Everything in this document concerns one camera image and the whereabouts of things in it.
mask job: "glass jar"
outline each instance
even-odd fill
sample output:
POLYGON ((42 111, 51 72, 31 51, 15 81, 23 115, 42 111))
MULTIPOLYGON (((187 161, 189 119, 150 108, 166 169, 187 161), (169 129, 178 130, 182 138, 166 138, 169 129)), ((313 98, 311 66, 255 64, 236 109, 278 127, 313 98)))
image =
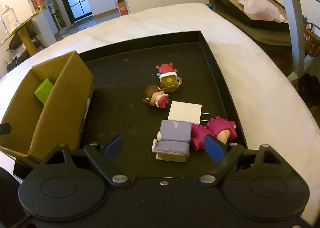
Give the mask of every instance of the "glass jar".
POLYGON ((9 35, 14 31, 20 23, 17 20, 16 14, 12 8, 5 6, 1 12, 0 21, 2 22, 5 31, 9 35))

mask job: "table leg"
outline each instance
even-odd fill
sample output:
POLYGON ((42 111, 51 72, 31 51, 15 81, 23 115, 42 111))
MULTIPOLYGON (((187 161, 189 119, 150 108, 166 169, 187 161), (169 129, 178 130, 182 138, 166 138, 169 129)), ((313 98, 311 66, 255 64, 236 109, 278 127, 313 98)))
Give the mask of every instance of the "table leg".
POLYGON ((304 26, 300 0, 282 0, 288 17, 293 69, 300 77, 304 73, 304 26))
POLYGON ((21 38, 22 43, 26 46, 27 51, 29 52, 30 56, 33 56, 37 53, 36 47, 33 45, 32 40, 26 30, 25 27, 22 27, 19 31, 19 36, 21 38))

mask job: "orange box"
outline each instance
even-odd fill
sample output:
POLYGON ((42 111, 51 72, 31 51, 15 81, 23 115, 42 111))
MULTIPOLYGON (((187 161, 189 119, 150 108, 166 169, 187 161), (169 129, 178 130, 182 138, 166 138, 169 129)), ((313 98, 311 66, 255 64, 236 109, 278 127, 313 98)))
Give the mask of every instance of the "orange box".
POLYGON ((118 2, 118 9, 119 9, 121 16, 129 14, 128 9, 127 9, 127 5, 125 4, 125 1, 118 0, 117 2, 118 2))

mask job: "cardboard box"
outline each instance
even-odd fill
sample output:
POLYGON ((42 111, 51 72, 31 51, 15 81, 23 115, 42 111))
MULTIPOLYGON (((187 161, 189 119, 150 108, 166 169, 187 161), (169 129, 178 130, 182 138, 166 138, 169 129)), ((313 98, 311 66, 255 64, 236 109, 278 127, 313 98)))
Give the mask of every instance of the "cardboard box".
MULTIPOLYGON (((278 23, 276 21, 263 21, 263 20, 254 20, 251 19, 248 15, 244 13, 244 6, 238 3, 238 0, 220 0, 229 11, 229 14, 237 18, 239 21, 245 25, 256 28, 256 29, 265 29, 273 31, 289 31, 288 23, 278 23)), ((280 14, 287 20, 287 14, 284 7, 277 2, 276 0, 267 0, 275 5, 280 14)))
POLYGON ((58 144, 78 148, 92 93, 93 75, 75 51, 33 66, 2 120, 11 133, 0 136, 0 151, 39 161, 58 144), (47 78, 54 87, 43 105, 34 92, 47 78))

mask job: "green block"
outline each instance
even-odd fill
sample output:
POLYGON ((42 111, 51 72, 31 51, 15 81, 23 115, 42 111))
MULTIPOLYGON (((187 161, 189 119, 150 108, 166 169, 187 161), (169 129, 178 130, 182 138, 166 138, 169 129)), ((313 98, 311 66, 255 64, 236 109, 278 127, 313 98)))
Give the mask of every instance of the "green block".
POLYGON ((51 92, 51 89, 53 88, 52 83, 49 81, 49 79, 44 80, 38 88, 35 90, 36 97, 39 98, 39 100, 45 104, 47 101, 49 94, 51 92))

